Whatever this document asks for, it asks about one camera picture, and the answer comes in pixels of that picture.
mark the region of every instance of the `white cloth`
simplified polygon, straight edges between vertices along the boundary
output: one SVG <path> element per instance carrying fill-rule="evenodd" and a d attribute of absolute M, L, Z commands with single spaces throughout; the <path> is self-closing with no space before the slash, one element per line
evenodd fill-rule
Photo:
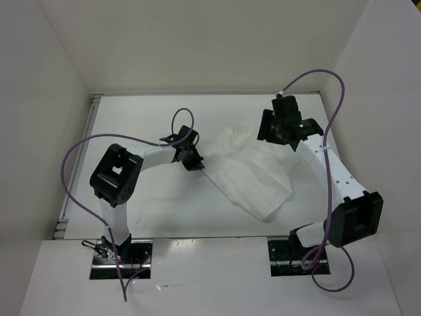
<path fill-rule="evenodd" d="M 267 221 L 293 191 L 288 171 L 299 156 L 289 146 L 256 137 L 251 127 L 228 125 L 215 141 L 198 147 L 203 172 L 229 201 Z"/>

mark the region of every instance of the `white enclosure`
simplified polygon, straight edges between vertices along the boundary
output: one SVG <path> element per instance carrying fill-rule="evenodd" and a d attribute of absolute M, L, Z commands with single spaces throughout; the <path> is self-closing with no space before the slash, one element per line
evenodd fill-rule
<path fill-rule="evenodd" d="M 2 315 L 419 314 L 421 13 L 411 0 L 4 0 L 0 42 Z M 278 212 L 271 223 L 247 220 L 217 190 L 211 200 L 219 211 L 244 216 L 236 227 L 235 217 L 215 211 L 214 218 L 198 216 L 203 224 L 196 229 L 197 222 L 177 201 L 170 203 L 181 217 L 163 211 L 168 220 L 161 230 L 156 217 L 143 214 L 152 228 L 136 230 L 132 223 L 137 236 L 183 238 L 186 233 L 193 239 L 157 241 L 153 261 L 160 265 L 151 280 L 130 286 L 129 304 L 122 303 L 116 280 L 88 280 L 91 252 L 80 239 L 100 237 L 100 225 L 91 225 L 92 219 L 67 203 L 64 237 L 75 240 L 50 240 L 64 198 L 61 157 L 82 134 L 162 136 L 167 126 L 152 126 L 150 117 L 168 122 L 178 103 L 150 102 L 158 92 L 165 93 L 162 100 L 179 93 L 191 102 L 199 98 L 193 93 L 237 95 L 240 99 L 221 95 L 229 108 L 224 102 L 206 110 L 192 105 L 210 115 L 207 125 L 196 113 L 204 138 L 227 123 L 220 118 L 223 112 L 238 123 L 258 124 L 252 103 L 259 104 L 257 112 L 269 108 L 271 95 L 312 68 L 343 77 L 345 102 L 334 124 L 340 157 L 385 200 L 379 234 L 349 245 L 357 274 L 348 291 L 320 292 L 309 277 L 270 278 L 266 238 L 194 239 L 247 231 L 249 236 L 285 234 L 306 219 L 322 219 L 325 192 L 310 190 L 316 179 L 302 163 L 291 174 L 296 190 L 287 205 L 293 207 Z M 301 110 L 325 127 L 339 99 L 337 82 L 314 74 L 291 91 L 304 105 Z M 89 108 L 95 93 L 106 96 L 100 105 L 97 96 Z M 149 93 L 142 96 L 149 100 L 144 114 L 136 104 L 139 93 Z M 246 110 L 236 118 L 242 103 Z M 143 125 L 136 126 L 136 116 Z M 84 131 L 86 124 L 90 128 Z M 88 169 L 107 144 L 92 142 L 78 163 L 72 191 L 88 204 Z M 203 179 L 196 180 L 198 188 L 209 191 Z M 318 211 L 305 219 L 292 216 L 308 212 L 310 199 Z M 163 202 L 156 196 L 148 203 L 158 209 Z M 130 220 L 136 223 L 138 217 Z M 328 252 L 332 275 L 320 280 L 343 284 L 349 264 L 340 251 Z"/>

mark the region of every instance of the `white arm segment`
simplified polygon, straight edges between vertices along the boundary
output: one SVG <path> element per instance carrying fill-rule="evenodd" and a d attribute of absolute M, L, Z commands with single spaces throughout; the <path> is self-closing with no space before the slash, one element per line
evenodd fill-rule
<path fill-rule="evenodd" d="M 172 146 L 155 147 L 151 145 L 127 149 L 128 152 L 142 157 L 143 163 L 141 171 L 165 163 L 171 163 L 176 155 L 176 150 L 177 149 Z"/>
<path fill-rule="evenodd" d="M 297 147 L 297 153 L 311 166 L 319 181 L 327 189 L 326 163 L 324 150 L 329 155 L 330 170 L 332 174 L 332 211 L 344 198 L 359 198 L 364 195 L 366 188 L 362 186 L 345 168 L 338 156 L 329 147 L 323 148 L 323 136 L 311 135 L 308 140 L 302 141 Z M 324 222 L 310 224 L 297 231 L 298 239 L 303 247 L 313 247 L 323 241 Z"/>
<path fill-rule="evenodd" d="M 366 188 L 362 186 L 345 168 L 342 161 L 329 147 L 325 149 L 329 155 L 330 171 L 332 174 L 332 209 L 343 203 L 343 199 L 359 198 L 364 195 Z M 319 181 L 327 189 L 326 163 L 324 160 L 323 136 L 311 135 L 308 140 L 300 142 L 297 153 L 310 165 Z"/>
<path fill-rule="evenodd" d="M 155 147 L 145 145 L 141 148 L 128 148 L 127 150 L 134 155 L 139 155 L 142 157 L 143 163 L 141 171 L 155 167 L 157 165 L 171 163 L 176 154 L 176 149 L 171 146 Z M 111 205 L 103 199 L 100 199 L 99 203 L 101 204 L 103 218 L 111 227 L 115 244 L 119 246 L 130 235 L 127 225 L 127 203 L 117 205 L 115 208 L 111 207 Z M 109 242 L 111 242 L 108 228 L 105 226 L 103 235 Z"/>
<path fill-rule="evenodd" d="M 103 212 L 103 219 L 110 225 L 114 241 L 117 246 L 121 245 L 127 238 L 129 238 L 129 228 L 127 227 L 127 203 L 117 205 L 115 208 L 111 207 L 110 203 L 104 199 L 100 199 L 101 210 Z M 104 225 L 103 236 L 111 242 L 108 227 Z"/>

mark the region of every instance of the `cable clip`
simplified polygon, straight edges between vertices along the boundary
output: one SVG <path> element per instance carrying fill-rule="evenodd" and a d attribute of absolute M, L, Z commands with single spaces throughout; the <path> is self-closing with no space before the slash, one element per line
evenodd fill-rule
<path fill-rule="evenodd" d="M 326 146 L 324 146 L 323 148 L 321 148 L 320 149 L 320 151 L 326 151 L 326 150 L 328 150 L 330 148 L 330 146 L 329 145 L 326 145 Z"/>
<path fill-rule="evenodd" d="M 161 148 L 161 149 L 162 149 L 163 147 L 168 146 L 168 144 L 164 143 L 164 139 L 163 139 L 163 138 L 160 138 L 160 139 L 158 140 L 157 144 L 158 144 L 158 147 L 159 147 L 159 148 Z"/>
<path fill-rule="evenodd" d="M 107 258 L 107 250 L 104 248 L 102 244 L 94 244 L 93 242 L 90 242 L 89 240 L 82 240 L 82 246 L 93 249 L 98 255 L 100 255 L 102 258 Z"/>

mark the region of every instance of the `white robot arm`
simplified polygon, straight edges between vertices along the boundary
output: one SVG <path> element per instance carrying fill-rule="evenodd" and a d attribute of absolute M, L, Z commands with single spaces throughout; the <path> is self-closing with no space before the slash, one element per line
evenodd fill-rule
<path fill-rule="evenodd" d="M 332 175 L 332 217 L 328 240 L 342 247 L 376 233 L 383 199 L 379 193 L 368 193 L 349 173 L 327 144 L 323 146 L 323 130 L 310 118 L 303 120 L 292 95 L 272 100 L 273 110 L 264 110 L 258 140 L 290 145 L 313 169 L 321 184 L 327 187 L 328 154 Z M 325 221 L 296 228 L 290 233 L 294 248 L 311 248 L 322 243 Z"/>
<path fill-rule="evenodd" d="M 141 171 L 161 164 L 182 162 L 188 171 L 204 168 L 203 158 L 195 148 L 198 133 L 194 130 L 187 136 L 190 128 L 182 126 L 178 134 L 163 138 L 169 145 L 155 147 L 144 145 L 137 148 L 123 148 L 111 145 L 89 181 L 99 199 L 102 218 L 109 224 L 117 246 L 118 258 L 124 259 L 130 254 L 132 237 L 127 225 L 127 201 L 134 192 Z M 103 248 L 113 257 L 109 228 L 104 226 Z"/>

